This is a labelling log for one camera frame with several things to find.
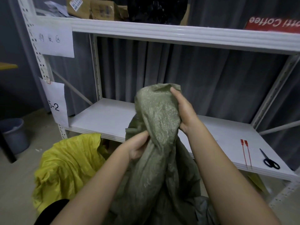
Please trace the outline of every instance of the trash bin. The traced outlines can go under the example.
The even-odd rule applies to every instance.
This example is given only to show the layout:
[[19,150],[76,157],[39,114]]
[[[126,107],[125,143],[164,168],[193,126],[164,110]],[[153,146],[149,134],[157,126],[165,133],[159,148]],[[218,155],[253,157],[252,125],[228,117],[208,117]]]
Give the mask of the trash bin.
[[2,132],[7,144],[15,155],[29,147],[23,125],[24,121],[21,118],[9,118],[0,121],[0,132]]

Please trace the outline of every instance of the white shelf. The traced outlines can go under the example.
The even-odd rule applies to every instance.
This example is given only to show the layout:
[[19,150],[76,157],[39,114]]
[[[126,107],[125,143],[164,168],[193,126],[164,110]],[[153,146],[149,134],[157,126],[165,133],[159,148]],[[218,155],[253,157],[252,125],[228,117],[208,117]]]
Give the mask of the white shelf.
[[[103,138],[124,142],[126,134],[125,128],[128,127],[134,115],[135,109],[133,103],[101,99],[80,114],[71,118],[69,120],[70,126],[65,129],[79,133],[99,132]],[[238,169],[247,171],[240,141],[240,139],[244,139],[249,143],[253,167],[253,170],[251,170],[248,150],[247,147],[244,146],[248,171],[286,180],[299,178],[288,168],[283,160],[280,159],[251,125],[205,116],[199,116],[199,118]],[[179,130],[178,136],[191,156],[193,156],[186,135]],[[280,170],[269,168],[263,163],[264,156],[259,148],[261,148],[270,159],[280,165]]]
[[300,35],[292,33],[47,16],[36,16],[36,18],[45,25],[67,22],[72,25],[73,31],[107,37],[268,53],[295,54],[300,52]]

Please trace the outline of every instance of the sticker on box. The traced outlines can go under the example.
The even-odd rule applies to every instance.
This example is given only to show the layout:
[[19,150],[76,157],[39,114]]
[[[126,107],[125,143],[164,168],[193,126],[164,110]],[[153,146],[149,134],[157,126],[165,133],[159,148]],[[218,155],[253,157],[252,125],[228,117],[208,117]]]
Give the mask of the sticker on box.
[[75,12],[77,12],[77,10],[80,8],[82,3],[83,3],[82,0],[71,0],[70,1],[70,5],[75,10]]

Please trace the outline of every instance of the concrete floor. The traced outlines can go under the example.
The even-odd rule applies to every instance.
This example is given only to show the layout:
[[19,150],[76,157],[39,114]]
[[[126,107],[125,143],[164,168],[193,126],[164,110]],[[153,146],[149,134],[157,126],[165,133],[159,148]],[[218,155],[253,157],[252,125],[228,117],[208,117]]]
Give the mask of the concrete floor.
[[[52,115],[46,114],[43,109],[23,119],[30,147],[17,155],[18,160],[13,164],[8,162],[0,150],[0,224],[3,225],[34,224],[36,212],[31,200],[35,187],[33,174],[38,168],[42,153],[62,139]],[[201,191],[203,195],[207,195],[203,182]],[[274,211],[282,224],[300,224],[300,189]]]

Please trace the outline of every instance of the hand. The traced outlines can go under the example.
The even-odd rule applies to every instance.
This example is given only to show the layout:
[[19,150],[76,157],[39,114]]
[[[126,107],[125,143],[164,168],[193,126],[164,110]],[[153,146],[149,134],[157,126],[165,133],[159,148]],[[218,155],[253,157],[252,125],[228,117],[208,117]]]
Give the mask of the hand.
[[142,156],[147,146],[148,136],[148,131],[144,131],[131,137],[122,144],[128,151],[130,160],[137,159]]
[[195,122],[195,120],[199,120],[196,112],[193,109],[191,103],[175,88],[170,88],[171,93],[175,96],[178,101],[178,109],[179,115],[181,117],[180,129],[187,134],[191,125]]

